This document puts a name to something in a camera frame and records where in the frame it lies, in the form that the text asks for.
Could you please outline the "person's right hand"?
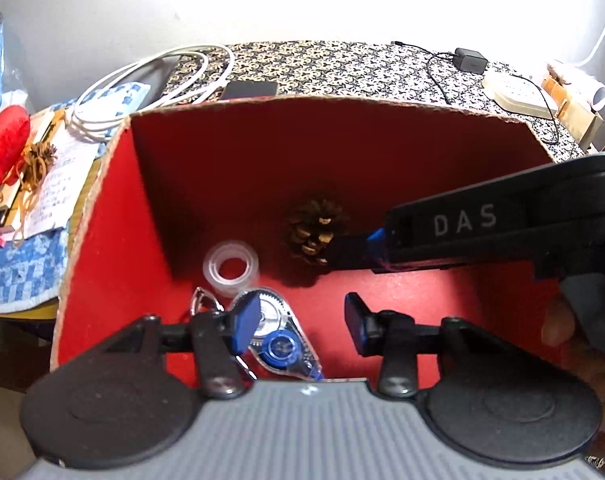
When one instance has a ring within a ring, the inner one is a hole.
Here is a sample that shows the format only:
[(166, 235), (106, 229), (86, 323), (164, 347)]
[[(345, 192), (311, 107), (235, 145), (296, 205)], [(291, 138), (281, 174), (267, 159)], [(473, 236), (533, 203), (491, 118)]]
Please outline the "person's right hand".
[(579, 334), (571, 305), (556, 296), (545, 311), (541, 340), (549, 347), (565, 347), (568, 356), (564, 367), (590, 385), (603, 406), (603, 419), (590, 453), (605, 458), (605, 353), (591, 347)]

